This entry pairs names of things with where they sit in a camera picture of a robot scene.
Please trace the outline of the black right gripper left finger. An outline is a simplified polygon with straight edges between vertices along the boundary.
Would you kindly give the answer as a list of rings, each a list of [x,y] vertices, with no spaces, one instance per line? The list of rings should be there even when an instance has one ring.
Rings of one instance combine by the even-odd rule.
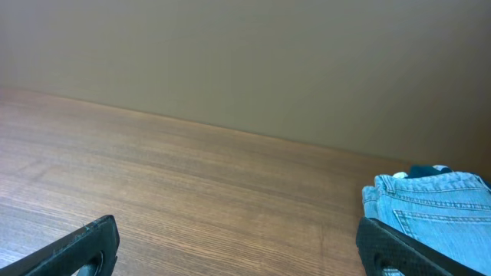
[[[1,269],[1,276],[111,276],[120,236],[115,218],[104,215]]]

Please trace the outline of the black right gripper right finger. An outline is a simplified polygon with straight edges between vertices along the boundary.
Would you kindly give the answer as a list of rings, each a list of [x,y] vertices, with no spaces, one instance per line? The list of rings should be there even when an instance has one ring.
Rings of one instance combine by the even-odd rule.
[[[363,217],[356,246],[367,275],[486,275],[486,217]]]

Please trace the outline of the light blue denim shorts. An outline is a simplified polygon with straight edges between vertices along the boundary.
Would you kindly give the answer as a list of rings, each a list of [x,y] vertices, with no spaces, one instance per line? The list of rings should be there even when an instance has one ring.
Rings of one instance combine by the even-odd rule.
[[[487,274],[490,273],[490,189],[418,192],[393,175],[378,175],[362,189],[364,215],[391,227],[398,217],[486,217]]]

